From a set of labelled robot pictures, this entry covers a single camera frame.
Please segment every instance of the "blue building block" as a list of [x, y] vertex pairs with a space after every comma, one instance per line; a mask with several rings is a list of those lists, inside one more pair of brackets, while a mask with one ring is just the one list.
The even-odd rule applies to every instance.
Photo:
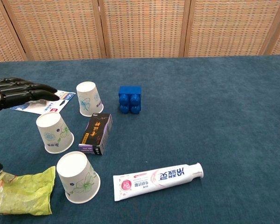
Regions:
[[139, 113], [141, 110], [141, 86], [121, 86], [118, 92], [122, 113]]

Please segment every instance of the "blue table cover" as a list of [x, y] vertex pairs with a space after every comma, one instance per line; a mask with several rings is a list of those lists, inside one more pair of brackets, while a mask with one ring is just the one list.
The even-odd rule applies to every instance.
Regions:
[[[98, 194], [70, 203], [58, 175], [52, 215], [4, 215], [0, 223], [280, 224], [280, 56], [143, 58], [0, 63], [59, 90], [96, 83], [113, 126], [104, 155], [88, 155]], [[141, 112], [119, 111], [121, 85], [141, 85]], [[45, 151], [37, 114], [0, 111], [0, 162], [15, 174], [43, 172], [78, 150], [89, 118], [75, 96], [60, 113], [75, 135], [61, 154]], [[113, 175], [201, 163], [203, 179], [115, 202]]]

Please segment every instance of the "black box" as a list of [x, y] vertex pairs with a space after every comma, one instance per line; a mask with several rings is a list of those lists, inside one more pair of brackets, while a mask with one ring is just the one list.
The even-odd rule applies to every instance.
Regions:
[[94, 113], [88, 122], [79, 150], [83, 153], [102, 155], [112, 127], [112, 116], [109, 113]]

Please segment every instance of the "snack package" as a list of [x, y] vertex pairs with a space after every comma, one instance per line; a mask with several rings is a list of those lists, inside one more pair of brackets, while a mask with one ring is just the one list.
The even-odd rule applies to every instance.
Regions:
[[15, 176], [0, 172], [0, 215], [52, 214], [50, 195], [54, 187], [56, 167], [43, 173]]

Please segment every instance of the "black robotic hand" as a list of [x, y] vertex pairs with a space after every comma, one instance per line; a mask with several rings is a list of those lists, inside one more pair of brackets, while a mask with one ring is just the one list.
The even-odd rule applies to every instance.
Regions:
[[57, 101], [57, 90], [44, 84], [35, 84], [20, 78], [0, 79], [0, 110], [22, 105], [31, 100]]

